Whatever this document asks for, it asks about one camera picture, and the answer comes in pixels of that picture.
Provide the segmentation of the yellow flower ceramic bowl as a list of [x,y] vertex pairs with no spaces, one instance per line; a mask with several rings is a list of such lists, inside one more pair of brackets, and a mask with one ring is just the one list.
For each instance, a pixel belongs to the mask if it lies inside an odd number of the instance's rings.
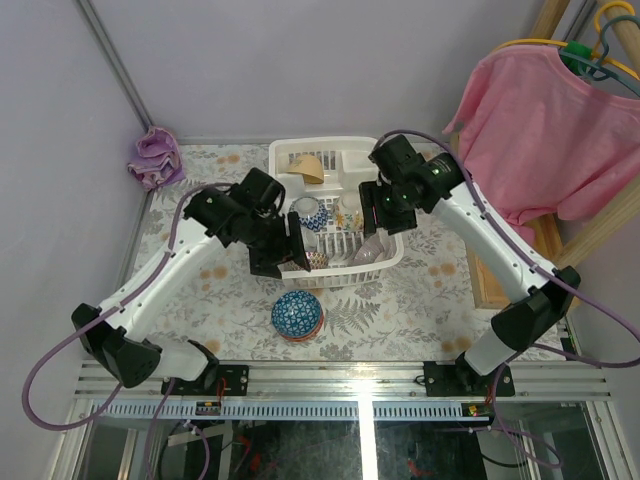
[[335,225],[343,231],[358,232],[364,228],[364,216],[359,193],[344,192],[334,203]]

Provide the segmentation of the tan patterned ceramic bowl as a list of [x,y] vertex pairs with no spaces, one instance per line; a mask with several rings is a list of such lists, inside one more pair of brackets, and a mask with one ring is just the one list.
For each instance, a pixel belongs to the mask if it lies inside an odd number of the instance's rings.
[[329,264],[329,258],[326,254],[319,251],[308,251],[306,258],[312,270],[326,269]]

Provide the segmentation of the purple glass bowl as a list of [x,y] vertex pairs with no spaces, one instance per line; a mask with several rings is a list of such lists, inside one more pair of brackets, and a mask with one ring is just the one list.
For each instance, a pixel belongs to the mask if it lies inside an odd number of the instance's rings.
[[385,245],[378,234],[369,237],[355,253],[351,265],[362,266],[375,263],[379,257],[384,257]]

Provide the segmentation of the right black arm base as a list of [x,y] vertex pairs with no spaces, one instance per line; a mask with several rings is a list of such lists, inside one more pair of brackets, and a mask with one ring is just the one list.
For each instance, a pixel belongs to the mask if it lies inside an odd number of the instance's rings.
[[486,375],[475,372],[465,354],[455,361],[424,361],[422,373],[413,382],[422,386],[429,397],[514,397],[515,386],[510,368],[502,364]]

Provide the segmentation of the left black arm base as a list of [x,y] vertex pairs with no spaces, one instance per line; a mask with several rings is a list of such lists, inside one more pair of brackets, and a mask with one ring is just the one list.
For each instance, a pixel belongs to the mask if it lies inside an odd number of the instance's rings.
[[200,397],[246,396],[249,366],[221,364],[205,345],[189,340],[161,356],[156,373],[162,394]]

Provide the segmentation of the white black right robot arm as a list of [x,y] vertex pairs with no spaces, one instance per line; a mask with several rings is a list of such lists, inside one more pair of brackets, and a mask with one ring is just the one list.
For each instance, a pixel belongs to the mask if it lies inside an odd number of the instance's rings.
[[461,237],[500,282],[507,306],[458,361],[456,382],[467,394],[488,387],[492,373],[562,319],[580,283],[572,267],[559,269],[533,250],[495,211],[460,160],[446,151],[427,160],[402,134],[379,140],[369,155],[378,169],[359,186],[364,231],[390,235],[431,214]]

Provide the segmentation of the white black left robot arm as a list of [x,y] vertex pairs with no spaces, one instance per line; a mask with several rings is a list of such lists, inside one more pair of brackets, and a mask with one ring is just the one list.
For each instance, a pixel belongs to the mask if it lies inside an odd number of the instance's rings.
[[309,270],[298,216],[281,212],[285,194],[280,182],[258,168],[239,183],[201,185],[185,193],[165,245],[149,262],[99,306],[82,303],[72,313],[84,350],[124,388],[158,376],[177,390],[212,392],[219,381],[213,352],[194,340],[162,347],[147,336],[201,265],[233,243],[247,247],[255,276],[279,278],[288,262]]

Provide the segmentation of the white plastic dish rack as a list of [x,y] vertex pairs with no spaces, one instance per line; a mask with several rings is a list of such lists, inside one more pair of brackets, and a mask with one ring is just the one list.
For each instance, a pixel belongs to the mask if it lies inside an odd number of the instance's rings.
[[[333,208],[336,200],[346,191],[358,191],[362,182],[375,181],[378,168],[369,160],[376,140],[370,137],[314,137],[277,140],[269,147],[269,175],[285,187],[284,208],[287,213],[292,202],[301,197],[313,197],[328,210],[327,226],[320,232],[302,227],[306,253],[319,251],[326,254],[326,269],[306,272],[292,263],[282,268],[282,280],[294,289],[345,287],[379,280],[387,269],[395,266],[404,256],[404,244],[399,234],[389,235],[377,231],[385,245],[384,257],[375,263],[352,266],[351,261],[367,240],[363,230],[340,230],[334,223]],[[290,162],[301,154],[312,154],[324,167],[324,183],[305,184],[301,175],[288,174]]]

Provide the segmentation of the blue triangle patterned bowl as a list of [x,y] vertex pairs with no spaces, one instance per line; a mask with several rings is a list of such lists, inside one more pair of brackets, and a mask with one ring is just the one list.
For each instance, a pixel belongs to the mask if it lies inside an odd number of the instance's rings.
[[273,305],[271,323],[282,336],[302,338],[320,325],[323,310],[319,300],[305,290],[292,290]]

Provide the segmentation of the red rimmed bottom bowl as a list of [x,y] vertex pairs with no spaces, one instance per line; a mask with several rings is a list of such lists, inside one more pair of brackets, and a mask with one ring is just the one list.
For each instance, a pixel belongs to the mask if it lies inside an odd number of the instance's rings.
[[322,329],[323,325],[324,325],[324,319],[321,318],[320,321],[314,327],[314,329],[311,330],[306,335],[299,336],[299,337],[293,337],[293,336],[287,336],[287,335],[281,334],[281,337],[284,338],[285,340],[289,341],[289,342],[294,342],[294,343],[306,342],[306,341],[309,341],[309,340],[313,339],[314,337],[316,337],[317,334]]

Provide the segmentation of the floral table mat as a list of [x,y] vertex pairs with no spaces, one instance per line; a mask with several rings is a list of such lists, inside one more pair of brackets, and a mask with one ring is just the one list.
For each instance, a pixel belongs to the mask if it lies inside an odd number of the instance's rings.
[[[347,190],[347,168],[369,167],[373,140],[333,137],[267,145],[185,145],[185,179],[157,191],[142,221],[131,267],[140,269],[168,240],[181,196],[202,183],[238,182],[252,168],[289,183],[288,165],[316,156],[325,181],[309,188],[332,205]],[[168,346],[189,339],[230,363],[274,361],[413,361],[457,357],[490,326],[492,312],[475,304],[463,241],[435,217],[419,214],[396,255],[358,285],[341,285],[318,273],[279,279],[250,273],[246,247],[230,245],[201,265],[159,313],[151,340]],[[284,339],[271,321],[275,302],[305,288],[320,302],[324,322],[312,339]]]

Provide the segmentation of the crumpled purple cloth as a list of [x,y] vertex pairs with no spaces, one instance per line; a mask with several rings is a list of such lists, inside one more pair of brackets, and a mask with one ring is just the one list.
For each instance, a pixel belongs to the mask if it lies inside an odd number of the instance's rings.
[[128,172],[145,191],[163,188],[185,179],[179,144],[167,129],[150,126],[136,141],[136,155]]

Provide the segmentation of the green clothes hanger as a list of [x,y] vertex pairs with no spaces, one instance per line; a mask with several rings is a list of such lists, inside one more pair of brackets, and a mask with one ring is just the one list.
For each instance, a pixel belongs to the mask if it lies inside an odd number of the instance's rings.
[[578,42],[569,42],[558,50],[564,66],[573,74],[588,83],[612,80],[628,90],[634,97],[639,97],[638,74],[625,64],[609,57],[610,44],[607,34],[618,23],[631,22],[639,26],[639,18],[625,14],[608,21],[599,30],[598,47],[587,47]]

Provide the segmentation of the yellow clothes hanger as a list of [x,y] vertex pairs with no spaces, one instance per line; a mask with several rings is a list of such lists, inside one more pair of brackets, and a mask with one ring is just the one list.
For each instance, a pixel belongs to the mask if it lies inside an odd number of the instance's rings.
[[[595,4],[597,9],[592,14],[592,23],[597,39],[592,47],[571,49],[571,45],[576,45],[576,40],[570,42],[553,40],[551,28],[558,25],[568,6],[568,1],[546,1],[533,30],[533,34],[541,34],[541,37],[510,40],[495,47],[494,51],[516,45],[556,47],[566,58],[576,62],[595,61],[593,69],[599,69],[602,73],[604,73],[604,67],[611,66],[638,81],[639,16],[635,7],[629,1],[596,1]],[[617,39],[631,62],[630,66],[610,56],[611,46],[607,38],[609,32],[612,32]]]

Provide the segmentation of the aluminium rail frame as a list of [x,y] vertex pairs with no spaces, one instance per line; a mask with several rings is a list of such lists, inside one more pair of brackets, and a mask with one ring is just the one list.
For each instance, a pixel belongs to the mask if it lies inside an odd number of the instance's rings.
[[[245,417],[251,408],[257,409],[254,416],[275,416],[276,407],[280,413],[288,404],[304,403],[332,404],[327,412],[337,415],[340,408],[347,416],[358,416],[357,404],[369,399],[378,403],[415,403],[410,407],[387,408],[391,419],[392,408],[405,408],[407,415],[416,410],[425,416],[428,408],[420,406],[427,402],[438,405],[445,403],[478,403],[484,395],[476,397],[434,396],[426,387],[414,382],[415,377],[424,373],[422,362],[287,362],[254,361],[248,365],[248,386],[246,395],[233,397],[225,393],[223,409]],[[516,361],[510,366],[510,381],[515,395],[502,398],[504,402],[525,403],[574,403],[585,402],[588,421],[595,443],[601,451],[604,470],[610,479],[639,479],[639,463],[634,462],[630,444],[626,440],[615,408],[608,403],[614,401],[606,383],[604,369],[597,369],[574,361]],[[151,418],[163,398],[160,378],[150,378],[140,386],[122,390],[110,403],[107,413],[122,418]],[[101,406],[115,387],[107,378],[102,367],[93,360],[83,362],[80,378],[74,393],[74,403],[67,421],[86,418]],[[161,409],[166,418],[195,419],[196,402],[216,400],[214,394],[207,396],[171,395]],[[315,417],[328,418],[325,410]],[[62,433],[58,451],[54,453],[53,466],[45,479],[77,478],[79,458],[84,445],[88,426]]]

